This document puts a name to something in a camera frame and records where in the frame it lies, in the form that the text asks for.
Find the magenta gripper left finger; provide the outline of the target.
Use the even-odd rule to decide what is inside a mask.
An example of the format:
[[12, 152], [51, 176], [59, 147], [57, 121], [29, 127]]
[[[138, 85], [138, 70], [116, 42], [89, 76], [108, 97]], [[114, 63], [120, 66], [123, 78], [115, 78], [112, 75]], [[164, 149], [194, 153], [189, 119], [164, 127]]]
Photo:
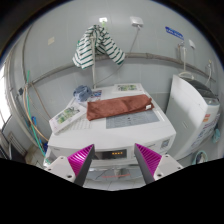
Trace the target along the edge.
[[89, 167], [95, 155], [95, 147], [93, 144], [68, 156], [68, 162], [75, 173], [74, 183], [82, 186], [85, 182]]

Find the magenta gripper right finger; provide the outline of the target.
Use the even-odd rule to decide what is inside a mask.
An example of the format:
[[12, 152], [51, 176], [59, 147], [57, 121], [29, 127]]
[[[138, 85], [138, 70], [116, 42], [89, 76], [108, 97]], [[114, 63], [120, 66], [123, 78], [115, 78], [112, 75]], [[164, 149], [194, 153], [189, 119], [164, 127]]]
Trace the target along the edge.
[[154, 174], [162, 156], [140, 144], [135, 144], [134, 154], [138, 161], [145, 183], [150, 184], [154, 182]]

